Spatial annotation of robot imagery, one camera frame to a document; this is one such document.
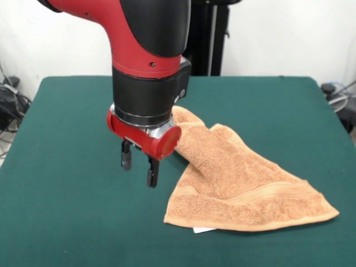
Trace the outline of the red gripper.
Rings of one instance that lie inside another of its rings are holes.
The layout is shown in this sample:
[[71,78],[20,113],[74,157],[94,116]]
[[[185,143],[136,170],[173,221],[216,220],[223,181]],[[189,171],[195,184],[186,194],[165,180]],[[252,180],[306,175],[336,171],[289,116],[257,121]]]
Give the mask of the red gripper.
[[109,129],[123,139],[121,146],[121,166],[131,169],[131,145],[148,155],[150,167],[147,172],[148,187],[157,186],[160,160],[170,156],[181,137],[181,128],[174,124],[173,118],[158,128],[133,127],[122,122],[115,114],[115,105],[111,105],[107,114]]

